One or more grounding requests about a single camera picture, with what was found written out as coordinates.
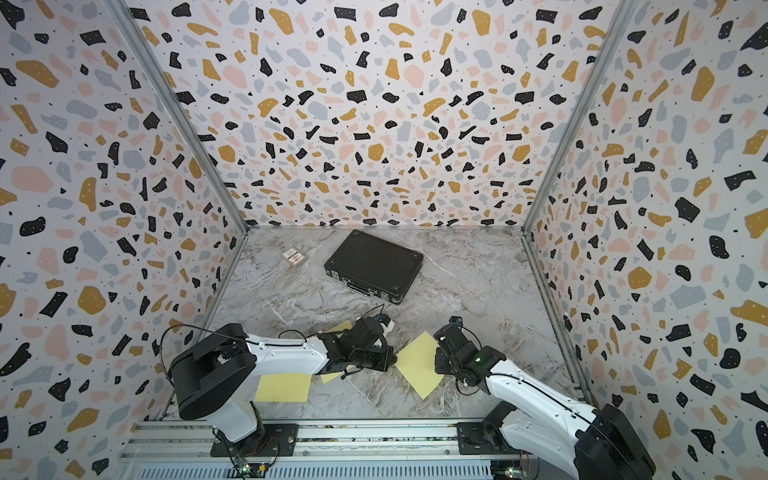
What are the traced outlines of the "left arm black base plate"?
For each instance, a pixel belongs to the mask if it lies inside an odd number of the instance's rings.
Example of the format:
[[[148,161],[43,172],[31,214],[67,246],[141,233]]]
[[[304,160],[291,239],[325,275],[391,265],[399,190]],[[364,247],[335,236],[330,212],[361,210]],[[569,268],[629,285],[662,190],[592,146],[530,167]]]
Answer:
[[[299,433],[298,423],[267,423],[237,442],[231,442],[223,433],[215,432],[210,450],[214,458],[290,457],[294,453]]]

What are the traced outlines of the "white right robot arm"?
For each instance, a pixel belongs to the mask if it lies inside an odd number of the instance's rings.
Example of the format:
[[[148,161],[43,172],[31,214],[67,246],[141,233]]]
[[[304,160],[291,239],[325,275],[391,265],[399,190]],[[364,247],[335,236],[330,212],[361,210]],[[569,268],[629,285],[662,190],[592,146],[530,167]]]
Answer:
[[[596,408],[529,375],[451,322],[434,338],[435,370],[498,399],[480,422],[458,428],[464,453],[530,453],[574,479],[650,479],[657,470],[626,415]]]

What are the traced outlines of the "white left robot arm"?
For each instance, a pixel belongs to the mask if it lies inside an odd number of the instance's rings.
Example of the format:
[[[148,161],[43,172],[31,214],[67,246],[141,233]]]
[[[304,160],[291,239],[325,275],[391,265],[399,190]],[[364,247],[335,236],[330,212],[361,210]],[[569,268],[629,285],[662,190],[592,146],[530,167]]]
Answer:
[[[397,361],[387,342],[394,322],[384,313],[361,317],[348,329],[304,340],[248,334],[239,323],[208,333],[170,363],[178,416],[204,420],[237,443],[263,434],[262,421],[243,386],[252,377],[310,376],[360,370],[387,371]]]

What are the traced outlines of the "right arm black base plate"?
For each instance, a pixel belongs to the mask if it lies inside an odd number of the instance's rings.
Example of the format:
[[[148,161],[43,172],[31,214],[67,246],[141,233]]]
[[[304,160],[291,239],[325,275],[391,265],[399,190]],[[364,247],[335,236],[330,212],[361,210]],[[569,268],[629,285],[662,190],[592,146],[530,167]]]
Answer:
[[[457,442],[461,455],[513,455],[519,450],[510,446],[500,431],[483,422],[456,424]]]

